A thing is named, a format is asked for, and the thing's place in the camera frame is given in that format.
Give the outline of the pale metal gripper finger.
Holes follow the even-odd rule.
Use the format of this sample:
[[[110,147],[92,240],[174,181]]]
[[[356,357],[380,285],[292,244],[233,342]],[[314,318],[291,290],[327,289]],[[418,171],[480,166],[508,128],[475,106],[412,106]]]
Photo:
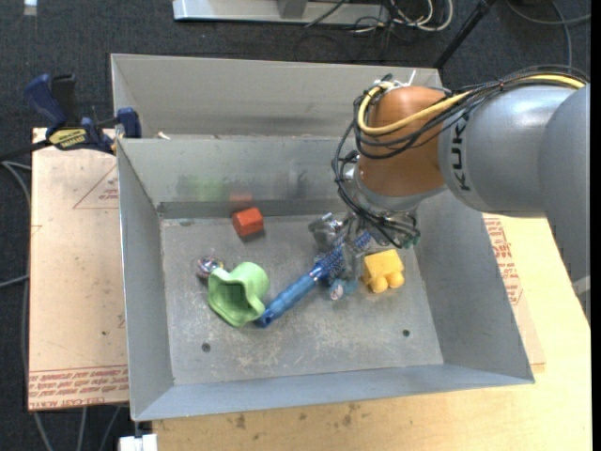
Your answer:
[[[343,279],[356,281],[360,277],[360,249],[351,243],[343,245]]]

